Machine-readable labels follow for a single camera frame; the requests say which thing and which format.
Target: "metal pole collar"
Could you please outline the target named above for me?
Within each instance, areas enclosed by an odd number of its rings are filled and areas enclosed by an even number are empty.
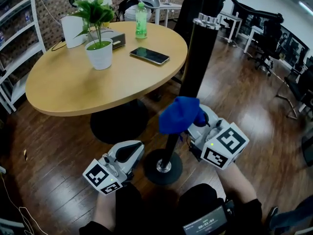
[[[219,30],[221,27],[218,18],[213,18],[202,13],[199,13],[198,18],[194,19],[194,23],[214,30]]]

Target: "fluorescent light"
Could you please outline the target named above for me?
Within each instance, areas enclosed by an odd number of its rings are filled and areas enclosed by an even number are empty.
[[[313,16],[313,11],[307,7],[303,2],[299,1],[299,4],[302,8],[304,8],[307,12],[309,12],[311,14],[311,16]]]

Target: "white wall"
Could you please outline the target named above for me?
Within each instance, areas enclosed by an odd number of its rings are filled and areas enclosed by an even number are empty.
[[[313,17],[291,0],[238,0],[254,8],[273,13],[281,13],[284,17],[282,25],[296,35],[309,48],[308,56],[313,55]],[[233,2],[226,0],[223,11],[231,12]]]

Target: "potted plant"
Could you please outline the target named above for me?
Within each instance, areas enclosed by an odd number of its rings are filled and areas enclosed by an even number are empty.
[[[107,23],[113,19],[114,11],[108,4],[102,5],[103,1],[78,0],[76,1],[76,5],[80,11],[73,14],[73,16],[83,18],[85,21],[83,31],[77,36],[90,34],[90,27],[95,27],[98,39],[93,39],[85,48],[96,70],[104,70],[110,67],[113,57],[112,39],[101,38],[101,27],[103,23]]]

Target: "smartphone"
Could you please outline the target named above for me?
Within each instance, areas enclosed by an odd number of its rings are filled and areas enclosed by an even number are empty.
[[[133,51],[131,51],[130,55],[138,57],[140,59],[147,60],[157,65],[163,65],[166,61],[170,60],[169,56],[163,55],[161,53],[143,47],[134,49]]]

